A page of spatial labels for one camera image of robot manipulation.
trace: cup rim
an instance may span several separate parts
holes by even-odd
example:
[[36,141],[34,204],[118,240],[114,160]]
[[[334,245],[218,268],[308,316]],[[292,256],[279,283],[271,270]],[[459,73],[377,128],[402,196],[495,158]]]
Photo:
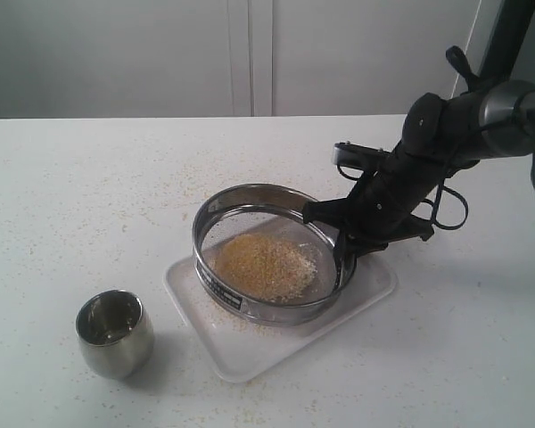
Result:
[[[81,335],[81,333],[79,332],[79,327],[78,327],[79,319],[83,315],[83,311],[85,310],[85,308],[87,306],[89,306],[89,304],[92,303],[93,300],[98,299],[98,298],[104,296],[105,294],[109,294],[111,292],[124,292],[124,293],[132,296],[136,300],[136,302],[138,303],[141,313],[139,314],[139,318],[136,321],[135,326],[131,329],[129,334],[127,334],[125,337],[121,337],[120,339],[116,340],[115,342],[111,342],[111,343],[101,343],[101,344],[92,343],[92,342],[88,341],[86,338],[84,338]],[[134,294],[133,292],[129,292],[127,290],[122,290],[122,289],[105,290],[104,292],[97,293],[91,299],[87,300],[83,304],[83,306],[81,306],[81,308],[79,309],[79,312],[78,312],[78,314],[77,314],[77,316],[75,318],[75,332],[76,332],[76,335],[78,336],[79,340],[81,342],[85,343],[85,345],[87,345],[87,346],[91,346],[93,348],[108,348],[108,347],[116,345],[116,344],[120,343],[121,341],[123,341],[124,339],[128,338],[136,330],[136,328],[141,324],[141,322],[143,321],[143,318],[144,318],[144,305],[141,302],[141,299],[139,299],[139,297],[136,294]]]

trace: robotic arm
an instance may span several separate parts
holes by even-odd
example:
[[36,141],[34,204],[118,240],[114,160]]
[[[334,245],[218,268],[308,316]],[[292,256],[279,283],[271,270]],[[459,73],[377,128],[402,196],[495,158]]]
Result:
[[[467,202],[444,181],[480,160],[532,153],[535,187],[535,85],[522,80],[481,81],[456,46],[448,49],[446,57],[465,79],[467,92],[450,100],[434,94],[419,98],[392,152],[335,145],[334,162],[340,172],[341,167],[349,167],[363,173],[353,178],[357,183],[346,198],[309,202],[303,209],[306,223],[320,221],[339,229],[335,258],[359,257],[417,236],[426,241],[434,233],[433,226],[461,227],[465,220],[456,226],[436,220],[444,191],[464,204],[467,216]],[[436,187],[435,200],[427,200]],[[432,205],[429,219],[412,215],[422,202]]]

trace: sieve rim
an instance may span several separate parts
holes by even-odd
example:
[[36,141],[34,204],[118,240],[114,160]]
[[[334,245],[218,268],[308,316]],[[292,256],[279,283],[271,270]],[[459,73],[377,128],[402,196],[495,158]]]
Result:
[[[218,201],[221,201],[223,197],[227,197],[231,193],[238,193],[239,191],[242,191],[242,190],[269,191],[269,192],[272,192],[274,195],[278,195],[278,194],[290,195],[293,198],[298,198],[296,202],[300,202],[300,205],[295,208],[291,208],[290,206],[283,206],[282,204],[275,204],[275,203],[246,203],[246,201],[238,202],[236,199],[233,205],[226,206],[225,208],[218,208],[214,210],[215,204],[218,205]],[[325,243],[325,246],[329,249],[329,251],[333,253],[334,239],[317,225],[313,223],[304,224],[302,221],[303,216],[300,212],[300,208],[303,207],[305,202],[316,202],[316,201],[317,200],[315,198],[303,192],[299,192],[297,190],[291,189],[289,187],[284,187],[281,185],[260,184],[260,183],[236,185],[236,186],[229,187],[221,192],[218,192],[212,195],[199,208],[193,221],[193,233],[192,233],[193,253],[195,256],[196,267],[200,265],[200,267],[205,271],[205,273],[208,276],[210,276],[218,284],[221,284],[221,286],[228,289],[228,291],[230,291],[231,293],[245,300],[248,300],[250,302],[260,304],[260,305],[266,305],[272,308],[278,308],[278,309],[308,308],[308,307],[323,305],[325,302],[335,299],[342,292],[344,286],[347,283],[347,281],[345,281],[345,278],[347,277],[347,275],[345,272],[344,261],[337,262],[336,260],[334,260],[335,268],[336,268],[336,276],[335,276],[334,283],[336,286],[328,295],[318,300],[313,300],[313,301],[299,303],[299,304],[290,304],[290,303],[276,303],[276,302],[272,302],[268,300],[260,300],[248,294],[238,291],[237,289],[232,287],[230,284],[223,281],[218,275],[216,275],[214,270],[205,261],[205,258],[203,257],[203,254],[202,254],[202,243],[204,241],[206,234],[210,231],[210,229],[215,224],[217,224],[220,220],[227,218],[227,217],[231,217],[233,215],[244,213],[244,212],[265,212],[268,214],[276,214],[279,216],[283,216],[292,221],[295,221],[301,224],[302,226],[307,227],[314,235],[316,235],[318,239],[321,239]]]

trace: sieve mesh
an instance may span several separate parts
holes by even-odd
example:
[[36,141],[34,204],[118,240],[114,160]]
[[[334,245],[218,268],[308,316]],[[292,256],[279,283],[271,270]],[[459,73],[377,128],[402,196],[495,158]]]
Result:
[[[314,264],[316,273],[300,297],[270,301],[270,304],[302,305],[321,300],[333,292],[337,270],[333,249],[308,226],[290,218],[266,212],[237,212],[227,214],[215,223],[202,241],[202,256],[208,267],[215,270],[215,260],[225,243],[242,234],[262,234],[294,243],[301,254]],[[227,284],[238,290],[233,284]]]

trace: sieve label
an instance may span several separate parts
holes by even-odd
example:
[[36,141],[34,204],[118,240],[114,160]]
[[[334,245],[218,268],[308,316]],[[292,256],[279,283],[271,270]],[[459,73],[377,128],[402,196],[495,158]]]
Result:
[[218,296],[219,299],[230,305],[232,308],[240,310],[242,307],[242,298],[240,296],[236,296],[226,287],[222,286],[218,281],[204,272],[201,266],[198,266],[198,270],[204,279],[204,283],[211,292],[213,292],[216,296]]

